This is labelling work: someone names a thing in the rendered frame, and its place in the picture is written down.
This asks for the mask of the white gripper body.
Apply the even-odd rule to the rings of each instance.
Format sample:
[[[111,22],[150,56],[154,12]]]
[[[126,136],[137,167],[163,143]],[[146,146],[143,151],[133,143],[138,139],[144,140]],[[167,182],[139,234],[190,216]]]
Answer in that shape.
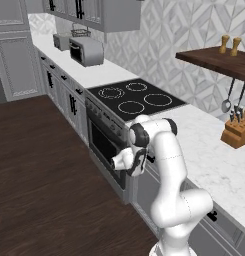
[[[147,150],[145,148],[136,152],[134,161],[131,168],[127,171],[127,174],[131,177],[136,177],[144,172],[146,164]]]

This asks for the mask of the grey drawer front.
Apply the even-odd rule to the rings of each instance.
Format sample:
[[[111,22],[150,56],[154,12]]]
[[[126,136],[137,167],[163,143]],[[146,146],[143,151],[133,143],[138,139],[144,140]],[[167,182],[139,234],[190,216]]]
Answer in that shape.
[[[138,177],[141,181],[160,181],[156,162],[151,162],[149,157],[141,155],[138,160],[138,165],[132,173],[133,177]]]
[[[211,212],[218,213],[217,221],[213,222],[207,215],[201,220],[205,220],[211,225],[237,252],[245,256],[245,229],[236,220],[234,220],[225,210],[217,203]]]

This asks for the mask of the grey cupboard door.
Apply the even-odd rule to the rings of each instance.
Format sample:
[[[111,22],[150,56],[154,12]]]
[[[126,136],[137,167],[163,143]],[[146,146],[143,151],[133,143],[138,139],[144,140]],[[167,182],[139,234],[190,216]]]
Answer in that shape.
[[[151,218],[151,205],[160,186],[159,175],[147,165],[143,174],[134,178],[131,204],[154,235],[159,238],[161,229]]]
[[[191,232],[189,245],[198,256],[242,256],[205,220]]]

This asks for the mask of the oven door with dark window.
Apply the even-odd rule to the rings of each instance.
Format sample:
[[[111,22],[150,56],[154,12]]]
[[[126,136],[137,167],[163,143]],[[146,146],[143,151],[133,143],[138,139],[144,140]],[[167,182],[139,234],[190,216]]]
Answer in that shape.
[[[126,173],[112,168],[111,159],[126,147],[120,139],[113,140],[92,119],[88,119],[89,146],[121,189],[126,187]]]

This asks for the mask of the black hob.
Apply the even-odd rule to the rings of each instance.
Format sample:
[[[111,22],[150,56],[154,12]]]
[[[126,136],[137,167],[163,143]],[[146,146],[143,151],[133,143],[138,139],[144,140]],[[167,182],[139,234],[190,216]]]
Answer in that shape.
[[[153,115],[186,105],[186,102],[140,78],[89,88],[85,96],[86,106],[95,114],[107,116],[111,111],[124,122],[140,114]]]

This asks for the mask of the grey base cupboards run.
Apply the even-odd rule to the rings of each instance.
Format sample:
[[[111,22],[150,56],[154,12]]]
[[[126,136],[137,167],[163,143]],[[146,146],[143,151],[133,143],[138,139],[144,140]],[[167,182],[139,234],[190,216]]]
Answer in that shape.
[[[47,95],[88,145],[84,88],[40,50],[38,55]]]

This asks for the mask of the wooden knife block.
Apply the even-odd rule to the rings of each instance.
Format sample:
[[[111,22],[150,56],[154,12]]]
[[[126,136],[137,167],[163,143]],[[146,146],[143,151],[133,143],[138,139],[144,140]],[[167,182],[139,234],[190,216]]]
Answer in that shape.
[[[245,145],[245,109],[240,107],[237,112],[231,111],[221,140],[235,149]]]

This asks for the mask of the hanging metal ladle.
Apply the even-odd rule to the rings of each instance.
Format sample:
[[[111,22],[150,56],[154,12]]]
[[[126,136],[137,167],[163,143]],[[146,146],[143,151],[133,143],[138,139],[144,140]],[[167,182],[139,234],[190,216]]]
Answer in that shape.
[[[231,92],[232,92],[232,89],[233,89],[233,86],[234,86],[234,82],[235,82],[235,79],[232,79],[227,99],[222,102],[221,110],[222,110],[223,113],[228,112],[231,108],[230,95],[231,95]]]

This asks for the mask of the grey toaster oven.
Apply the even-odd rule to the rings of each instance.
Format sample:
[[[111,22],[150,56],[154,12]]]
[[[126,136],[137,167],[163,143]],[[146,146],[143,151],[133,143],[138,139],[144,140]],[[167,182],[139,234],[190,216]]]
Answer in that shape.
[[[71,58],[84,67],[102,65],[104,62],[103,44],[91,37],[72,37],[69,47]]]

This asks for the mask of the hanging metal utensil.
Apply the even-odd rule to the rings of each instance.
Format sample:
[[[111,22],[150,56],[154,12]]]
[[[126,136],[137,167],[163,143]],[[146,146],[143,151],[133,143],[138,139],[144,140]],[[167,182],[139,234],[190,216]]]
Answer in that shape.
[[[240,93],[240,96],[239,96],[238,103],[234,106],[234,112],[235,113],[239,110],[239,106],[240,106],[241,100],[243,98],[244,92],[245,92],[245,82],[243,84],[243,87],[242,87],[242,90],[241,90],[241,93]]]

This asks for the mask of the dark wooden shelf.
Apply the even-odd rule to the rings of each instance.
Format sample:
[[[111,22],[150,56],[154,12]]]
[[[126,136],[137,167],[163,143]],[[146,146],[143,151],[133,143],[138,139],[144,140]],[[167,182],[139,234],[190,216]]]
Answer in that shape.
[[[236,56],[231,56],[230,48],[221,54],[218,47],[210,47],[178,52],[175,57],[245,82],[245,52],[243,51],[238,51]]]

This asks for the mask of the grey toaster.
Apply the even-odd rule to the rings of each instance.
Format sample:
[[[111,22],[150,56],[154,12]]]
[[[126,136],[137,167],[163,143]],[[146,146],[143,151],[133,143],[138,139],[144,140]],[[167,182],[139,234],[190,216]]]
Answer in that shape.
[[[60,51],[68,50],[69,39],[70,39],[70,35],[68,34],[54,34],[53,35],[54,46]]]

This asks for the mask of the wooden shaker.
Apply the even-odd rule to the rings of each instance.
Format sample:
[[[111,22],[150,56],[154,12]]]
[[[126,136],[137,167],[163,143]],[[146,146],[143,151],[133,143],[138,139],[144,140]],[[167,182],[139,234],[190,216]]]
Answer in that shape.
[[[225,54],[226,53],[226,46],[227,46],[227,42],[229,40],[230,36],[229,35],[223,35],[221,38],[221,46],[219,48],[219,53],[220,54]]]
[[[238,46],[239,46],[241,41],[242,41],[242,39],[240,37],[235,37],[233,39],[233,45],[232,45],[232,49],[231,49],[231,52],[230,52],[230,56],[232,56],[232,57],[237,56]]]

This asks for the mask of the grey tall cupboard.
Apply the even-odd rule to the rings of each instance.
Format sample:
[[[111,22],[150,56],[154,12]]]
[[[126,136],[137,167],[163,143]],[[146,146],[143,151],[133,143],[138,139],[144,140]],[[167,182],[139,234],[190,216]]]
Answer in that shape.
[[[42,92],[25,0],[0,0],[0,78],[8,101]]]

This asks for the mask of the grey wall cupboards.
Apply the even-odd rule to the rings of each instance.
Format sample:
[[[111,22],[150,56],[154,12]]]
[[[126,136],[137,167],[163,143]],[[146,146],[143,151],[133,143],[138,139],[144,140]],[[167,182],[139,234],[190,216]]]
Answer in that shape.
[[[42,0],[46,13],[105,32],[140,29],[139,0]]]

